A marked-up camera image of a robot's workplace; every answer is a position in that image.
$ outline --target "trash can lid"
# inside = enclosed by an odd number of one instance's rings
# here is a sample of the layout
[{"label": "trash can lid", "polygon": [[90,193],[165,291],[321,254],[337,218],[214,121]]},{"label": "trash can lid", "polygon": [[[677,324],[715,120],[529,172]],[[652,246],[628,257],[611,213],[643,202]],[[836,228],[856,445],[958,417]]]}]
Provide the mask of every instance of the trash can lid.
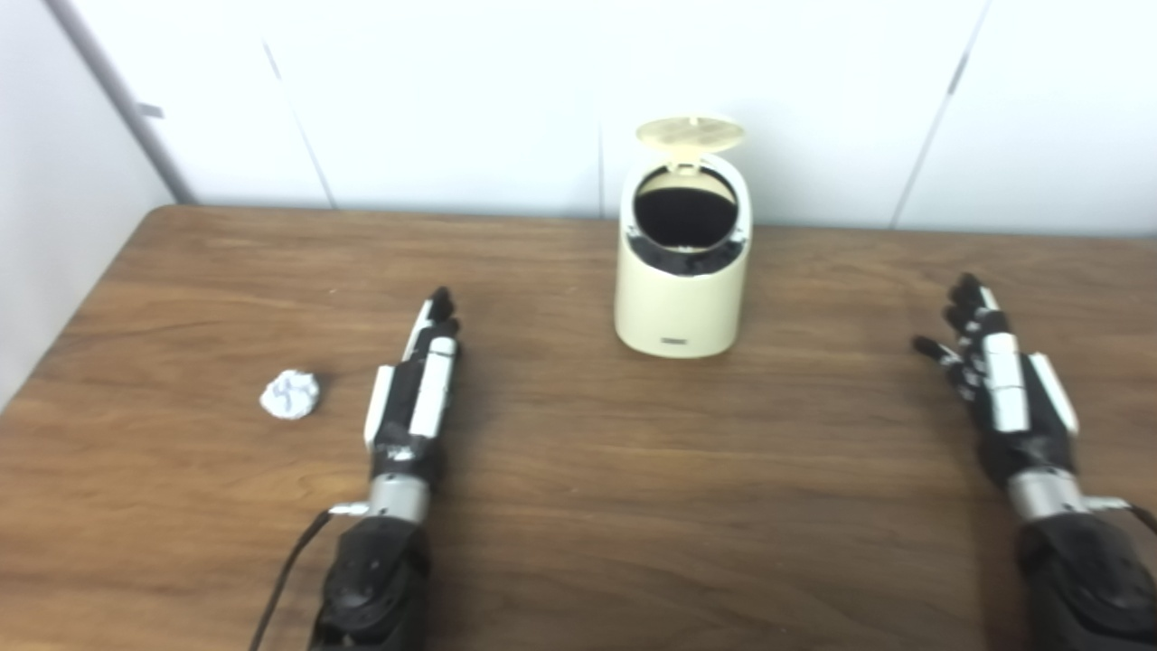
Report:
[{"label": "trash can lid", "polygon": [[730,149],[743,140],[743,127],[723,118],[702,114],[666,117],[648,121],[635,131],[639,141],[670,154],[672,171],[699,170],[702,154]]}]

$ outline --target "table surface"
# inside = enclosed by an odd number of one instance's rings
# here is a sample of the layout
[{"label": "table surface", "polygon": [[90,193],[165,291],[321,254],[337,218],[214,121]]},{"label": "table surface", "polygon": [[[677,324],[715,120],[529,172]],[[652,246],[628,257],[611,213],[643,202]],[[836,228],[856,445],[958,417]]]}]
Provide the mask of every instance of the table surface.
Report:
[{"label": "table surface", "polygon": [[[432,651],[1024,649],[1016,521],[907,348],[948,335],[961,269],[1053,358],[1086,490],[1157,505],[1154,241],[761,227],[738,343],[686,362],[616,339],[614,237],[152,213],[0,417],[0,648],[243,649],[301,530],[364,496],[375,368],[442,283],[466,353]],[[322,378],[308,419],[258,407],[282,369]],[[304,648],[344,526],[266,649]]]}]

